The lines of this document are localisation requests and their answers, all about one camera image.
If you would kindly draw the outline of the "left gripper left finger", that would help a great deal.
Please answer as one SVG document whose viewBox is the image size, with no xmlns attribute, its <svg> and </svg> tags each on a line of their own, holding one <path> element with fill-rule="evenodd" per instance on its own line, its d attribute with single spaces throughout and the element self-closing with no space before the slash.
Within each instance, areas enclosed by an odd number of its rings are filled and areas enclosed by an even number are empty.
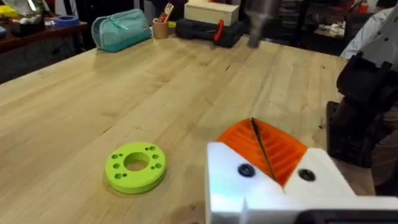
<svg viewBox="0 0 398 224">
<path fill-rule="evenodd" d="M 254 118 L 228 128 L 206 148 L 206 223 L 283 223 L 277 183 Z"/>
</svg>

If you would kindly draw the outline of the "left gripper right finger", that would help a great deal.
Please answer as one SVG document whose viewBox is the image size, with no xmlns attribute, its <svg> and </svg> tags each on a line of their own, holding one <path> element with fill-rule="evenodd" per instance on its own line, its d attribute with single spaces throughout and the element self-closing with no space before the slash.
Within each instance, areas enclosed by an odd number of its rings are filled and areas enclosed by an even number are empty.
<svg viewBox="0 0 398 224">
<path fill-rule="evenodd" d="M 263 172 L 291 195 L 354 197 L 355 193 L 323 149 L 309 148 L 291 135 L 251 119 L 264 158 Z"/>
</svg>

